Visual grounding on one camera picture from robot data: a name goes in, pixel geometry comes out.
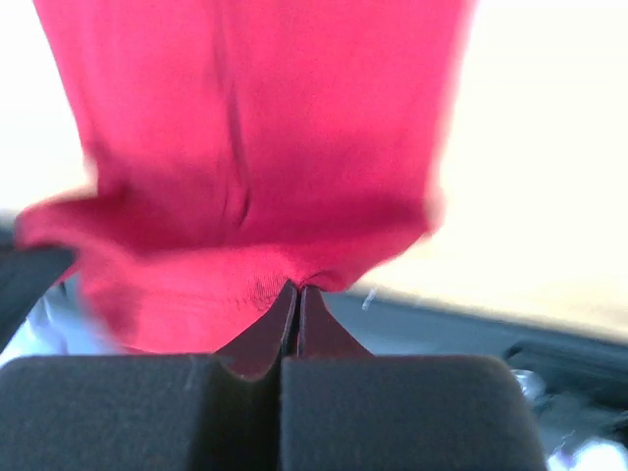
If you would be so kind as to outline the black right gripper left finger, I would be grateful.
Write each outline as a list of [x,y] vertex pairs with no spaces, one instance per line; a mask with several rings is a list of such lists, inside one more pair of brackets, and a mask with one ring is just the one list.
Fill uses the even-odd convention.
[[31,356],[1,371],[5,470],[275,470],[297,290],[216,354]]

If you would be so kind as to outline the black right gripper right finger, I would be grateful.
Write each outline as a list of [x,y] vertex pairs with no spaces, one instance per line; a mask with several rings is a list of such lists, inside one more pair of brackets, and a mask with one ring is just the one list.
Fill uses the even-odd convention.
[[285,470],[542,470],[536,423],[504,362],[478,355],[375,356],[300,297],[281,373]]

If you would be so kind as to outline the dark red t-shirt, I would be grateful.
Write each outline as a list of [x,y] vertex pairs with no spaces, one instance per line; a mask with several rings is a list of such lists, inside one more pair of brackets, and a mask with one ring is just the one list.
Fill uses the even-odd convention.
[[39,1],[97,173],[18,238],[78,257],[125,347],[215,351],[286,282],[343,290],[431,227],[471,1]]

